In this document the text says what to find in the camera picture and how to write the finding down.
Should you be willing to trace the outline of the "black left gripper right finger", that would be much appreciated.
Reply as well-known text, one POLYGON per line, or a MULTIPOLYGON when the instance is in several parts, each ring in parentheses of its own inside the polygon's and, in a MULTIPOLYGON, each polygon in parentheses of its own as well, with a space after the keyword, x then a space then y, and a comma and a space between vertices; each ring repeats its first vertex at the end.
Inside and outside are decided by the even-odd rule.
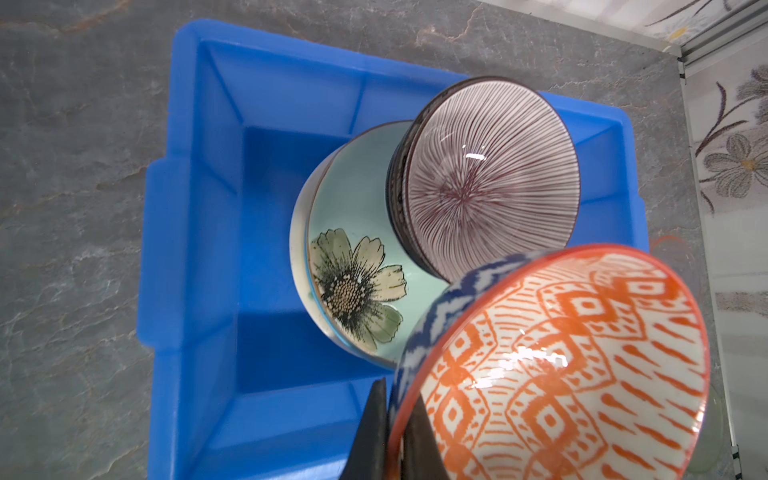
POLYGON ((404 480, 448 480, 426 413, 414 410, 403 436, 404 480))

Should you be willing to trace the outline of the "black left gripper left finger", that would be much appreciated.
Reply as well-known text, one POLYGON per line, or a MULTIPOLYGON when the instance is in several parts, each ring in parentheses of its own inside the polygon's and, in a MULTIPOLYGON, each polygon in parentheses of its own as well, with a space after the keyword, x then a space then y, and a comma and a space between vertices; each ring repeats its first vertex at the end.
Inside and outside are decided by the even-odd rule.
POLYGON ((340 480, 382 480, 387 443, 386 379, 376 380, 356 432, 340 480))

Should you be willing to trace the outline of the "light green ceramic plate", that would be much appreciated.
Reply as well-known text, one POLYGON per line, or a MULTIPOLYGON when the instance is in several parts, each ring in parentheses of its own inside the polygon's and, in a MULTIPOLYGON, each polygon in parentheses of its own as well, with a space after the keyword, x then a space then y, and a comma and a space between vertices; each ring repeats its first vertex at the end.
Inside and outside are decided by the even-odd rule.
POLYGON ((410 258, 389 218, 389 165, 410 125, 374 127, 336 151, 305 227, 306 268, 326 324, 353 353, 387 369, 447 287, 410 258))

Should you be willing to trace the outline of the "white watermelon pattern plate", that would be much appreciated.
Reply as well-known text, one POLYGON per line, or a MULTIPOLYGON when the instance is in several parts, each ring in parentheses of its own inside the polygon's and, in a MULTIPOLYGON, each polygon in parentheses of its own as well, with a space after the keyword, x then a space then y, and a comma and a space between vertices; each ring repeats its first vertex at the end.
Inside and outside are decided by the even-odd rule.
POLYGON ((311 205, 325 171, 339 150, 340 148, 334 150, 315 168, 315 170, 304 183, 298 195, 290 224, 289 256, 296 291, 311 320, 335 345, 351 353, 352 350, 341 341, 334 330, 330 327, 327 320, 325 319, 322 309, 316 302, 314 294, 312 293, 312 285, 310 281, 310 275, 308 273, 307 262, 308 257, 306 230, 311 205))

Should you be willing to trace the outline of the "red patterned bowl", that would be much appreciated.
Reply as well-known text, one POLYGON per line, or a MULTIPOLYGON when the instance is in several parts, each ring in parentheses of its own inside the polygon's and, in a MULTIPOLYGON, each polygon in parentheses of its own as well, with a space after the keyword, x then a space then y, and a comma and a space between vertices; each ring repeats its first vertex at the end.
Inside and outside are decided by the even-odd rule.
POLYGON ((386 183, 399 243, 447 282, 512 254, 564 248, 580 196, 562 117, 501 76, 469 78, 433 98, 394 150, 386 183))

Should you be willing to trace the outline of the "pink transparent plastic cup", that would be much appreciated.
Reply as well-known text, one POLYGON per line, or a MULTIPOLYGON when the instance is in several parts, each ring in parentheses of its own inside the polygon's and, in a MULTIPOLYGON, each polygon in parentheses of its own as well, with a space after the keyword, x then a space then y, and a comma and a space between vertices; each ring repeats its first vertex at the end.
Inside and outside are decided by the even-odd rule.
POLYGON ((700 286, 698 261, 682 239, 671 235, 658 238, 651 244, 650 253, 670 267, 689 287, 700 286))

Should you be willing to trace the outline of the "green transparent plastic cup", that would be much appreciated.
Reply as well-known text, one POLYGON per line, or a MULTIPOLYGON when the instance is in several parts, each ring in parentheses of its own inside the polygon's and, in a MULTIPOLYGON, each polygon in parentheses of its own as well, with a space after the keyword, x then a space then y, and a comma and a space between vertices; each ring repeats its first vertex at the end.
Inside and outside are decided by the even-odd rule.
POLYGON ((725 402, 715 386, 710 385, 702 425, 687 473, 703 474, 716 466, 724 451, 726 427, 725 402))

